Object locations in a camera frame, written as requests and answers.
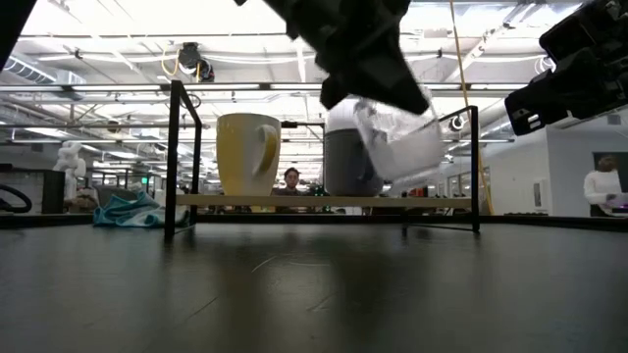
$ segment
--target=person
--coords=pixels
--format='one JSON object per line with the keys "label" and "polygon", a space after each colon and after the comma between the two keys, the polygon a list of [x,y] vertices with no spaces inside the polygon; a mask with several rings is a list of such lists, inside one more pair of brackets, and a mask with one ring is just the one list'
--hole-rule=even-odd
{"label": "person", "polygon": [[[296,189],[298,185],[298,177],[300,173],[296,168],[288,168],[288,170],[284,173],[284,181],[286,182],[286,187],[281,189],[274,189],[274,196],[302,196],[301,192]],[[298,209],[294,209],[291,207],[276,207],[276,213],[296,213]]]}
{"label": "person", "polygon": [[284,173],[284,181],[286,187],[283,189],[274,189],[273,195],[276,196],[301,196],[301,193],[296,189],[298,185],[298,177],[300,173],[296,168],[288,168]]}
{"label": "person", "polygon": [[591,217],[613,217],[609,203],[621,194],[617,160],[613,156],[600,158],[597,169],[585,177],[584,189]]}

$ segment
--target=black cable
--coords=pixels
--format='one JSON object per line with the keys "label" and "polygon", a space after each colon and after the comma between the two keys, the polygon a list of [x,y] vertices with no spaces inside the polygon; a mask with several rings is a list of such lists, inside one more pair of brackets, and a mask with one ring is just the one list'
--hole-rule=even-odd
{"label": "black cable", "polygon": [[25,203],[25,205],[22,207],[15,207],[15,206],[9,205],[6,202],[3,202],[3,203],[0,203],[0,211],[7,211],[7,212],[21,214],[21,213],[28,213],[30,209],[32,208],[32,202],[30,202],[30,199],[28,198],[28,196],[24,195],[21,191],[11,186],[7,186],[3,184],[0,184],[0,190],[7,191],[8,193],[13,194],[14,196],[17,196]]}

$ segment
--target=ceiling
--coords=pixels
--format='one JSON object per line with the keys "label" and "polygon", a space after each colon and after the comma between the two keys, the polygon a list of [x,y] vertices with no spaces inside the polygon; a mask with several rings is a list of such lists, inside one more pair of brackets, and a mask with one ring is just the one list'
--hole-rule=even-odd
{"label": "ceiling", "polygon": [[[195,82],[195,77],[181,71],[173,76],[166,73],[176,67],[172,55],[177,48],[183,42],[195,41],[214,67],[216,82],[320,82],[326,77],[314,64],[313,50],[300,39],[292,42],[283,35],[285,23],[261,0],[249,0],[242,7],[233,0],[67,0],[65,5],[67,11],[55,5],[55,0],[39,0],[14,49],[16,56],[52,76],[63,70],[89,84],[164,83],[170,79]],[[538,45],[538,38],[578,5],[579,2],[569,1],[548,1],[542,5],[455,4],[466,81],[529,81],[550,66],[543,61],[545,53]],[[503,26],[504,22],[509,23],[509,29]],[[448,2],[413,2],[401,22],[401,33],[400,47],[417,80],[459,82]],[[0,75],[0,81],[32,84],[6,71]],[[203,93],[201,97],[206,102],[198,108],[198,113],[208,126],[213,126],[221,115],[234,112],[266,114],[298,122],[326,119],[327,111],[318,103],[316,93],[294,94],[298,90],[288,93],[271,101],[269,92]],[[71,116],[70,105],[37,103],[50,97],[27,93],[13,96],[67,121]],[[502,95],[487,93],[473,96],[469,104],[483,110],[501,98]],[[436,95],[433,104],[438,114],[443,115],[463,107],[465,102],[461,94],[450,94]],[[82,116],[82,124],[111,120],[164,123],[168,112],[165,104],[76,104],[74,117]],[[102,138],[113,138],[106,131],[98,133]],[[289,136],[299,138],[315,139],[315,133],[305,127],[288,131]],[[129,131],[123,130],[121,134],[121,138],[129,137]],[[162,129],[160,135],[166,136],[166,130]],[[181,138],[190,137],[191,130],[181,132]],[[214,138],[215,129],[206,129],[203,137]],[[212,147],[207,145],[203,149],[206,157],[211,158]],[[155,157],[143,147],[137,152]],[[320,156],[322,145],[291,143],[283,147],[283,154]],[[282,168],[290,164],[289,157],[283,159]],[[318,161],[299,163],[297,167],[306,170],[307,177],[314,178],[320,173]]]}

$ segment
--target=white wall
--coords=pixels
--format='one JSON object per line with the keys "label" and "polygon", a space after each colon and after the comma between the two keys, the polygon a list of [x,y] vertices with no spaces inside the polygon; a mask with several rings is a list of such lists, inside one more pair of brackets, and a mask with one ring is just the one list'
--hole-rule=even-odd
{"label": "white wall", "polygon": [[[514,143],[489,144],[482,150],[484,167],[491,171],[491,193],[496,215],[506,213],[551,213],[548,192],[546,208],[534,203],[534,182],[546,179],[550,188],[548,141],[544,130],[519,136]],[[470,171],[470,158],[441,167],[440,179]]]}
{"label": "white wall", "polygon": [[628,138],[614,130],[578,131],[546,128],[551,175],[552,214],[589,217],[583,182],[595,168],[594,152],[628,152]]}

